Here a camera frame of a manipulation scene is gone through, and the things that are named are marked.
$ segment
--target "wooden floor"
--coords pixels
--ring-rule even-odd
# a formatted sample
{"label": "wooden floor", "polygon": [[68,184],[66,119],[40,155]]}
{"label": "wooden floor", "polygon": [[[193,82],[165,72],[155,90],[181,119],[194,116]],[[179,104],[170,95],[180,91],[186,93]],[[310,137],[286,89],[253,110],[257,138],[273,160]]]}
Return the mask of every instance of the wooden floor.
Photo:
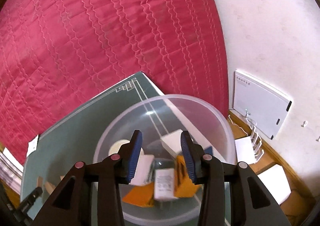
{"label": "wooden floor", "polygon": [[[228,119],[228,122],[231,126],[235,139],[246,136],[238,125],[232,124],[230,119]],[[256,164],[250,165],[250,167],[256,174],[260,174],[275,164],[279,164],[278,158],[274,158],[268,151],[265,151],[263,157]],[[286,214],[291,225],[299,226],[310,213],[315,204],[315,200],[310,196],[310,193],[306,193],[305,189],[302,189],[302,187],[299,187],[294,183],[295,179],[292,178],[292,175],[290,175],[286,169],[285,173],[290,185],[291,194],[289,198],[280,205],[280,207],[284,214]]]}

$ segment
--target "round metal joint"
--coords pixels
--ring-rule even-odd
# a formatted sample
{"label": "round metal joint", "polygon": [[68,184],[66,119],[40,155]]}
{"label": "round metal joint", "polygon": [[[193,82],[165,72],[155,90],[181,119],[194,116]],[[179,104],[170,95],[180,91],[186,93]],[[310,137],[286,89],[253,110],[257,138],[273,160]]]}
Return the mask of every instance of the round metal joint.
{"label": "round metal joint", "polygon": [[113,154],[112,156],[111,156],[111,160],[119,160],[120,159],[120,155],[118,155],[118,154]]}
{"label": "round metal joint", "polygon": [[212,155],[205,154],[205,155],[203,155],[203,159],[209,161],[212,159]]}
{"label": "round metal joint", "polygon": [[76,168],[81,168],[83,166],[84,166],[84,162],[82,162],[82,161],[76,162],[76,164],[75,164]]}
{"label": "round metal joint", "polygon": [[240,163],[239,163],[239,167],[241,167],[241,168],[245,169],[245,168],[247,168],[247,167],[248,167],[248,164],[247,164],[247,163],[245,163],[245,162],[240,162]]}

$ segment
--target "red quilt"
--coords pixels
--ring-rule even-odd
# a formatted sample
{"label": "red quilt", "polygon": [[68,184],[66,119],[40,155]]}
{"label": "red quilt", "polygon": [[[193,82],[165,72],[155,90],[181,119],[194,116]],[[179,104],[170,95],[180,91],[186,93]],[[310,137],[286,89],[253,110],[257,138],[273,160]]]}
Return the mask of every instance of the red quilt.
{"label": "red quilt", "polygon": [[228,111],[214,0],[8,0],[0,12],[0,141],[19,162],[28,142],[142,70],[164,93]]}

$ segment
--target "wall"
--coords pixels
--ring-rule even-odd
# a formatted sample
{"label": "wall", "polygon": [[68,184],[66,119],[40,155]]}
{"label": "wall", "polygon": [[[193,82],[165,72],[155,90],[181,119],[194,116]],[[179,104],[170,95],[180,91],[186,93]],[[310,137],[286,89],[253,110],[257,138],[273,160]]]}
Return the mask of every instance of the wall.
{"label": "wall", "polygon": [[289,95],[289,114],[267,142],[320,194],[319,7],[314,0],[215,1],[228,57],[230,108],[236,69]]}

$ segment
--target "transparent container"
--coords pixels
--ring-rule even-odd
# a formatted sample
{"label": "transparent container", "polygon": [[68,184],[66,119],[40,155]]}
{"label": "transparent container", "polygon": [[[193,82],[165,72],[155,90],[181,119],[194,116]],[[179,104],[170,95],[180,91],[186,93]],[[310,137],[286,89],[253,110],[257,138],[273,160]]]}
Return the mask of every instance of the transparent container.
{"label": "transparent container", "polygon": [[[203,147],[211,145],[213,155],[222,162],[235,164],[234,138],[226,119],[209,103],[187,95],[157,96],[125,110],[111,122],[101,136],[93,162],[105,159],[110,147],[116,141],[130,140],[134,130],[142,132],[142,148],[145,154],[154,155],[156,160],[174,161],[163,148],[160,137],[178,129],[188,130],[191,137]],[[120,185],[121,198],[132,187]],[[141,208],[122,202],[122,209],[124,219],[138,225],[177,225],[199,215],[201,199],[202,188],[194,198],[155,202],[155,206],[151,208]]]}

